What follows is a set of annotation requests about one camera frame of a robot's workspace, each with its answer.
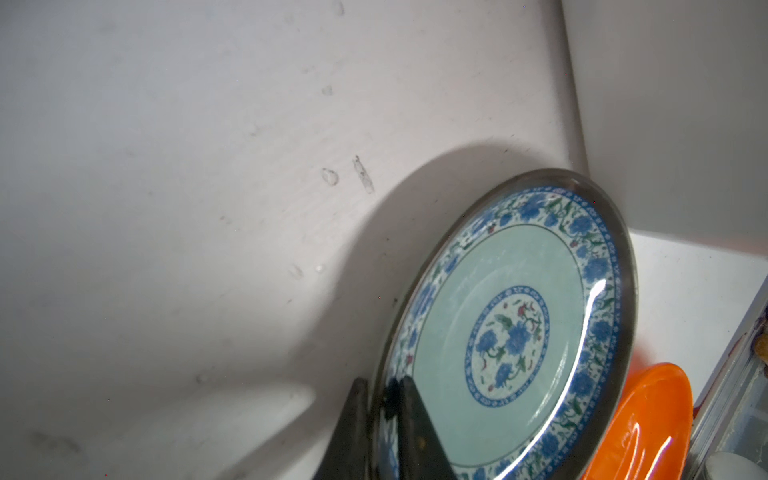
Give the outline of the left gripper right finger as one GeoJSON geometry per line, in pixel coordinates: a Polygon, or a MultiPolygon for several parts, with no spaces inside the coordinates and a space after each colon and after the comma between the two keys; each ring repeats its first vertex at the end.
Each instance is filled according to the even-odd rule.
{"type": "Polygon", "coordinates": [[[398,457],[400,479],[456,478],[410,376],[404,376],[398,387],[398,457]]]}

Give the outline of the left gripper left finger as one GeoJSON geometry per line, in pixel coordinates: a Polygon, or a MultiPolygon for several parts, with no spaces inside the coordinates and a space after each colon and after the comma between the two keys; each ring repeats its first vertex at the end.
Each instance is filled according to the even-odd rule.
{"type": "Polygon", "coordinates": [[[366,478],[368,440],[368,381],[356,378],[350,387],[327,450],[314,480],[366,478]]]}

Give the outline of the teal floral patterned plate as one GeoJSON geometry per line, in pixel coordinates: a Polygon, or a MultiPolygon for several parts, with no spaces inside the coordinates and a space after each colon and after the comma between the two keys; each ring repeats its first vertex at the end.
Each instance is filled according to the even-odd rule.
{"type": "Polygon", "coordinates": [[[460,479],[577,479],[628,374],[637,274],[620,212],[589,178],[539,169],[450,228],[393,325],[374,387],[374,479],[399,477],[383,396],[414,381],[460,479]]]}

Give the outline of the white plastic bin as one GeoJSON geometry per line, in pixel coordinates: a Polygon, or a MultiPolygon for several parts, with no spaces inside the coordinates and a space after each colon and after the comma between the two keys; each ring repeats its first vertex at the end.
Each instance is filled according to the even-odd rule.
{"type": "Polygon", "coordinates": [[[767,252],[767,5],[566,1],[589,170],[627,225],[767,252]]]}

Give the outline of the orange plastic plate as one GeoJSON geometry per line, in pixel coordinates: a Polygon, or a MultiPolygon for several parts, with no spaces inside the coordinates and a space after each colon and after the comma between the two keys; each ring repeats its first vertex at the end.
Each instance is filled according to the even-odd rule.
{"type": "Polygon", "coordinates": [[[672,363],[638,371],[625,386],[584,479],[682,477],[693,426],[693,396],[685,372],[672,363]]]}

